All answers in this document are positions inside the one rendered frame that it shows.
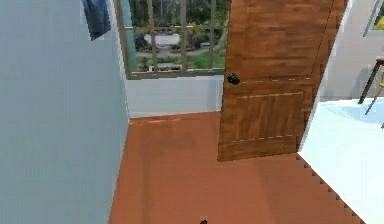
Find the grey framed window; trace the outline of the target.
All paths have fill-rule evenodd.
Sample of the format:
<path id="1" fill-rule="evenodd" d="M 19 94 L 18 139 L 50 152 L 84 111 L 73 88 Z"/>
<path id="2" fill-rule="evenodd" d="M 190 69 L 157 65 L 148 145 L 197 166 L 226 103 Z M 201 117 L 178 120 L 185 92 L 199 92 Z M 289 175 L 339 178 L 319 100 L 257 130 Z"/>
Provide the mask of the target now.
<path id="1" fill-rule="evenodd" d="M 384 18 L 384 0 L 375 0 L 363 37 L 384 35 L 384 24 L 380 24 L 382 18 Z"/>

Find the light wooden chair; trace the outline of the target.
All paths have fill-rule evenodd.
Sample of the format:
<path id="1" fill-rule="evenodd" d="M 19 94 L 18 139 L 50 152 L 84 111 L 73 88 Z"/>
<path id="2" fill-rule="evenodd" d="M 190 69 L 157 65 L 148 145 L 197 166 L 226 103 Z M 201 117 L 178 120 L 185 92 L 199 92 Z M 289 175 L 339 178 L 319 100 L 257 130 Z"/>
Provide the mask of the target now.
<path id="1" fill-rule="evenodd" d="M 368 113 L 370 112 L 370 110 L 372 109 L 373 105 L 375 104 L 377 98 L 380 96 L 381 92 L 384 90 L 384 72 L 382 73 L 381 75 L 381 81 L 379 83 L 379 89 L 378 91 L 376 92 L 376 94 L 374 95 L 374 98 L 373 100 L 371 101 L 369 107 L 367 108 L 367 110 L 365 111 L 365 115 L 368 115 Z M 384 122 L 382 123 L 381 125 L 381 129 L 384 129 Z"/>

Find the blue framed wall picture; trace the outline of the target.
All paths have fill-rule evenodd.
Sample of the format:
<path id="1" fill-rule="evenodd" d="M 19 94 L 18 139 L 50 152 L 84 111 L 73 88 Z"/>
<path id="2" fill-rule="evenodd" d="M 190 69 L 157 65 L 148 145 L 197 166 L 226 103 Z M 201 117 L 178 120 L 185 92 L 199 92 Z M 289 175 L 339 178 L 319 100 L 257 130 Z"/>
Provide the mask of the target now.
<path id="1" fill-rule="evenodd" d="M 92 41 L 111 30 L 106 0 L 82 0 L 87 27 Z"/>

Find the brown framed window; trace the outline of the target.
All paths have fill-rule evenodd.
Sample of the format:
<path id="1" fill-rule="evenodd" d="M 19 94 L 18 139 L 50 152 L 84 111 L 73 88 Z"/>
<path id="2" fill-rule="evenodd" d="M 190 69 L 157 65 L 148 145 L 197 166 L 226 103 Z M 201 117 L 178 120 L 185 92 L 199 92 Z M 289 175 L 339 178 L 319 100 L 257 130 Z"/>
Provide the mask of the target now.
<path id="1" fill-rule="evenodd" d="M 112 0 L 128 80 L 220 75 L 230 0 Z"/>

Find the brown wooden room door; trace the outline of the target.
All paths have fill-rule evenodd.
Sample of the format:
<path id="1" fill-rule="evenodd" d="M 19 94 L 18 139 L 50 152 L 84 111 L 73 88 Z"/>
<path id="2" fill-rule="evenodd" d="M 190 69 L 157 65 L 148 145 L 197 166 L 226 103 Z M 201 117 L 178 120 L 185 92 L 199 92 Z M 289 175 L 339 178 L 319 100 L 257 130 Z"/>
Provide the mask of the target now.
<path id="1" fill-rule="evenodd" d="M 299 150 L 347 2 L 231 0 L 219 161 Z"/>

